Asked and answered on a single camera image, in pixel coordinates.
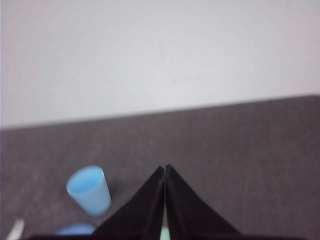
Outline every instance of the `black fabric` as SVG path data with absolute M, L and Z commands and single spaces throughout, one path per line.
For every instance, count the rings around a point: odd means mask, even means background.
M 171 164 L 240 232 L 318 240 L 319 160 L 319 96 L 2 130 L 1 239 L 17 218 L 24 238 L 99 226 Z M 87 165 L 103 169 L 110 189 L 101 217 L 66 191 Z
M 171 240 L 301 240 L 242 235 L 206 205 L 170 165 L 158 167 L 134 197 L 85 237 L 34 236 L 29 240 L 159 240 L 164 199 Z
M 192 234 L 223 235 L 240 232 L 205 204 L 168 165 L 165 169 L 165 202 L 171 240 L 187 239 Z
M 159 239 L 164 215 L 165 174 L 162 167 L 152 174 L 133 198 L 93 235 L 106 239 Z

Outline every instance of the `light blue cup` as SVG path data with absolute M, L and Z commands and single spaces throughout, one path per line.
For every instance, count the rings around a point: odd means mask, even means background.
M 61 228 L 55 235 L 90 235 L 96 228 L 87 223 L 77 223 Z
M 98 166 L 87 166 L 76 171 L 66 189 L 71 197 L 90 215 L 100 216 L 111 205 L 111 197 L 104 172 Z

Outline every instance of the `white object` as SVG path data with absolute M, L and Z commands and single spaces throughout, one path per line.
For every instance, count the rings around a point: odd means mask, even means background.
M 6 237 L 5 240 L 18 240 L 18 239 L 20 239 L 22 236 L 22 233 L 24 231 L 24 227 L 25 227 L 25 221 L 22 218 L 18 218 L 15 221 L 9 235 Z

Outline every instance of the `green object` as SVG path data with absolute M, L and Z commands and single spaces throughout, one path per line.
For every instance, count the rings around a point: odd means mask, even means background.
M 160 240 L 170 240 L 169 229 L 166 226 L 161 229 Z

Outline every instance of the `gray carpet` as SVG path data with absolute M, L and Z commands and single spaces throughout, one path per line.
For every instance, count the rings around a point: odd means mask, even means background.
M 320 97 L 307 96 L 1 132 L 1 236 L 99 225 L 159 165 L 246 234 L 320 239 Z M 90 217 L 66 182 L 103 168 L 113 200 Z

